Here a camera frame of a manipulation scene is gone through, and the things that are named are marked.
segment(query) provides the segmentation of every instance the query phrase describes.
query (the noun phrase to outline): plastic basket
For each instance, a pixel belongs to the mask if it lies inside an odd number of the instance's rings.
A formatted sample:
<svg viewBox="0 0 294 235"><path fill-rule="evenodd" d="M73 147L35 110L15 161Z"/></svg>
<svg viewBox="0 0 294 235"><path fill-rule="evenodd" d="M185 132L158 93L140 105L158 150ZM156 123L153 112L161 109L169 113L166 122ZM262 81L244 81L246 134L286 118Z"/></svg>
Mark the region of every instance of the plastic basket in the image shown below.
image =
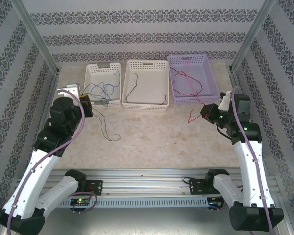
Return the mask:
<svg viewBox="0 0 294 235"><path fill-rule="evenodd" d="M197 97L193 95L201 90L198 94L201 103L211 104L219 97L219 90L207 55L169 55L167 59L174 104L199 103ZM197 81L179 74L175 76L177 72L173 68L199 81L202 88Z"/></svg>
<svg viewBox="0 0 294 235"><path fill-rule="evenodd" d="M169 105L168 62L128 60L122 105L126 110L166 111Z"/></svg>
<svg viewBox="0 0 294 235"><path fill-rule="evenodd" d="M86 66L83 93L88 94L95 108L117 108L121 106L120 73L120 63L102 62Z"/></svg>

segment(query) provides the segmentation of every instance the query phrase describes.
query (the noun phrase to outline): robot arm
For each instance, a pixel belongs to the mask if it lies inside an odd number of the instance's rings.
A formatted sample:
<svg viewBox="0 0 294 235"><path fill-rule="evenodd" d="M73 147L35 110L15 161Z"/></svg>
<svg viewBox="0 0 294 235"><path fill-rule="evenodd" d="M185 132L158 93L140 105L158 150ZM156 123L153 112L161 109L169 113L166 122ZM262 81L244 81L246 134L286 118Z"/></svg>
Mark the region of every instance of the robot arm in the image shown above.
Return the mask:
<svg viewBox="0 0 294 235"><path fill-rule="evenodd" d="M269 211L273 227L284 217L282 209L275 208L274 201L268 189L265 170L262 160L262 138L260 128L256 123L250 123L250 99L247 95L235 94L235 108L245 134L256 154L257 160L245 142L234 117L232 108L231 92L221 93L222 102L204 105L200 111L203 118L217 127L226 128L226 133L231 138L232 145L239 158L242 172L244 193L236 187L227 174L212 174L213 187L219 191L225 202L230 207L230 221L235 230L246 231L269 231L263 198L261 196L256 171L257 161L259 164L261 184L264 189L265 202Z"/></svg>
<svg viewBox="0 0 294 235"><path fill-rule="evenodd" d="M92 112L85 112L85 110L91 110L90 102L86 100L81 103L85 116L92 117ZM50 157L45 158L46 155L68 142L82 119L80 107L75 106L69 97L56 99L50 109L50 116L43 130L38 134L29 165L17 189L3 208L0 208L0 224L6 227L12 208L14 208L11 229L22 235L37 235L42 229L45 219L63 198L74 192L84 191L86 188L86 175L72 169L54 188L39 198L50 172L62 157L66 147L56 151ZM43 158L45 159L33 170L33 166ZM30 177L21 188L30 172ZM18 193L20 196L17 204L14 205Z"/></svg>

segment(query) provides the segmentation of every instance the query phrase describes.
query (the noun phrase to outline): beige marble floor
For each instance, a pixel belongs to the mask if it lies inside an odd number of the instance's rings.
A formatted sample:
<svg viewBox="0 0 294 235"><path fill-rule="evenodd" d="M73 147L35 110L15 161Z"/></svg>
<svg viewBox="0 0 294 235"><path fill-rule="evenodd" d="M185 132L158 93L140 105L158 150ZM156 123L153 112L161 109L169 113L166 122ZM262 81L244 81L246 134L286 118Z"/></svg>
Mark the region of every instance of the beige marble floor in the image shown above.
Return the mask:
<svg viewBox="0 0 294 235"><path fill-rule="evenodd" d="M122 87L125 67L126 63L122 63ZM80 83L83 88L85 69L85 65L63 66L57 87ZM231 90L225 64L212 64L212 70L219 90ZM121 139L108 141L99 120L86 118L81 135L67 147L55 168L239 167L234 148L216 131L216 126L202 118L187 124L190 110L195 109L196 117L202 105L173 105L171 89L169 101L167 111L160 113L126 111L123 107L100 109L107 117L110 138L119 133Z"/></svg>

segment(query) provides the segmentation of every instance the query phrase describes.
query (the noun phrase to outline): patterned wallpaper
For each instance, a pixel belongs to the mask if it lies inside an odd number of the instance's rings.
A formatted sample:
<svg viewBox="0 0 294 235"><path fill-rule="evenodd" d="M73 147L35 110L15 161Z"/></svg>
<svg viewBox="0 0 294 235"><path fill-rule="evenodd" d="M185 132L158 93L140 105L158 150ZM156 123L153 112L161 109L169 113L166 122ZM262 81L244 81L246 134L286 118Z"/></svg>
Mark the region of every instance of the patterned wallpaper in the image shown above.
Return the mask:
<svg viewBox="0 0 294 235"><path fill-rule="evenodd" d="M277 0L237 76L262 127L264 160L276 175L294 228L294 0Z"/></svg>
<svg viewBox="0 0 294 235"><path fill-rule="evenodd" d="M0 0L0 207L24 172L53 80L8 0Z"/></svg>
<svg viewBox="0 0 294 235"><path fill-rule="evenodd" d="M26 0L58 66L206 53L231 64L264 0Z"/></svg>

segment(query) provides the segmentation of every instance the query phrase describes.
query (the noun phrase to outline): wall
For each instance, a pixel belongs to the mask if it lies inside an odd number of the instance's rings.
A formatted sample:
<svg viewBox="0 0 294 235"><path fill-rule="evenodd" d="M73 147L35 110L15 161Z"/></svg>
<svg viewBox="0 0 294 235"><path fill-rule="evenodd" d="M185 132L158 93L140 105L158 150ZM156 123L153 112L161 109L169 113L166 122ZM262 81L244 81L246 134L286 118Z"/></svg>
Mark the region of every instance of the wall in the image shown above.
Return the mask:
<svg viewBox="0 0 294 235"><path fill-rule="evenodd" d="M0 0L0 207L21 178L53 74L8 0Z"/></svg>
<svg viewBox="0 0 294 235"><path fill-rule="evenodd" d="M231 64L264 0L25 0L58 66L206 53Z"/></svg>
<svg viewBox="0 0 294 235"><path fill-rule="evenodd" d="M294 0L277 0L237 76L262 128L264 160L276 175L294 227Z"/></svg>

